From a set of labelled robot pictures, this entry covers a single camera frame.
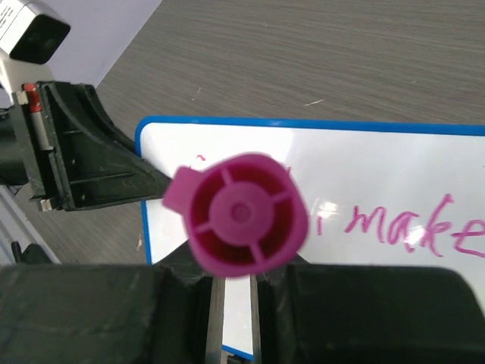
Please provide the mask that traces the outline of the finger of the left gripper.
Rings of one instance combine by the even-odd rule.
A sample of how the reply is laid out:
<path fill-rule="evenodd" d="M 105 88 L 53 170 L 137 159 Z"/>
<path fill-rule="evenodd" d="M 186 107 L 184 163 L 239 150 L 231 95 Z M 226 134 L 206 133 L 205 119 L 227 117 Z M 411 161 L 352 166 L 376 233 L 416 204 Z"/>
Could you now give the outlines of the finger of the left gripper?
<path fill-rule="evenodd" d="M 159 199 L 171 179 L 136 154 L 91 85 L 38 84 L 48 154 L 67 212 Z"/>

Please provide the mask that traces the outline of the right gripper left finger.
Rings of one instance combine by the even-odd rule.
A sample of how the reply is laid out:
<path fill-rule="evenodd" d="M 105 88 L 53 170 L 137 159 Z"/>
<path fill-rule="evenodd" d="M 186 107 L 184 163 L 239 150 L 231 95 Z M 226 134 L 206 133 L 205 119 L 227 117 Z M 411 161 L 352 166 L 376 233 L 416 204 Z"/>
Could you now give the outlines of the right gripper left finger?
<path fill-rule="evenodd" d="M 212 278 L 187 245 L 154 265 L 59 265 L 12 243 L 3 363 L 210 363 Z"/>

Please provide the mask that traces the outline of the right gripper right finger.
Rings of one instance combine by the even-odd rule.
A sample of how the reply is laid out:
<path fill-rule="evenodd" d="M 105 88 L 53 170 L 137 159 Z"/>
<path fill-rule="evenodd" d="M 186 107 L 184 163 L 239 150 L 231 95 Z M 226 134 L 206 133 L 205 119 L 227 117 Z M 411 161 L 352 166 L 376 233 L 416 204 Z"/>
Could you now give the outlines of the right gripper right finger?
<path fill-rule="evenodd" d="M 446 268 L 321 265 L 259 275 L 259 363 L 482 363 L 484 316 Z"/>

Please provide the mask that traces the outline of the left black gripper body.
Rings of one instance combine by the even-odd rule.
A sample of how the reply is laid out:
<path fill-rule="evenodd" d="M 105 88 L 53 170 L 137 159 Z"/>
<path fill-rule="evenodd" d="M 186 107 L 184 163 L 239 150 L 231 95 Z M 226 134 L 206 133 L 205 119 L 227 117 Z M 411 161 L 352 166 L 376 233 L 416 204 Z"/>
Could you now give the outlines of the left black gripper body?
<path fill-rule="evenodd" d="M 11 94 L 5 109 L 14 138 L 14 153 L 21 163 L 10 184 L 29 183 L 31 201 L 41 211 L 57 209 L 55 152 L 57 149 L 54 107 L 49 85 L 22 85 Z"/>

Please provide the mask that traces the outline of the magenta whiteboard marker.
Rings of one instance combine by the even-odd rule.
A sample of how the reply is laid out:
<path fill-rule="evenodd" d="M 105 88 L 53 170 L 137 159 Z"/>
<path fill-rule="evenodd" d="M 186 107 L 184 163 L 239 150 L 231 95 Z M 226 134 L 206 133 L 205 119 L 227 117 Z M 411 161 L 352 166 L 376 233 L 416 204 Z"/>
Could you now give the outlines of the magenta whiteboard marker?
<path fill-rule="evenodd" d="M 178 168 L 162 203 L 182 217 L 196 261 L 218 277 L 260 274 L 288 263 L 309 231 L 289 172 L 261 153 L 237 155 L 204 171 Z"/>

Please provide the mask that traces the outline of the blue framed whiteboard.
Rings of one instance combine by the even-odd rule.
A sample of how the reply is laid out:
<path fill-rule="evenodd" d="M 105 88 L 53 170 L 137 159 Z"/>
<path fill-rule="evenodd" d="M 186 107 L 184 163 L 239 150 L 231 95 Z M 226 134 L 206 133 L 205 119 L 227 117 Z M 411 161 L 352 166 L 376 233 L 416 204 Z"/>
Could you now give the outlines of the blue framed whiteboard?
<path fill-rule="evenodd" d="M 259 275 L 297 260 L 321 265 L 446 268 L 472 289 L 484 316 L 484 128 L 296 119 L 151 116 L 136 151 L 173 179 L 261 153 L 293 179 L 309 216 L 288 263 L 226 278 L 223 348 L 259 363 Z M 145 251 L 156 262 L 188 242 L 162 199 L 142 204 Z"/>

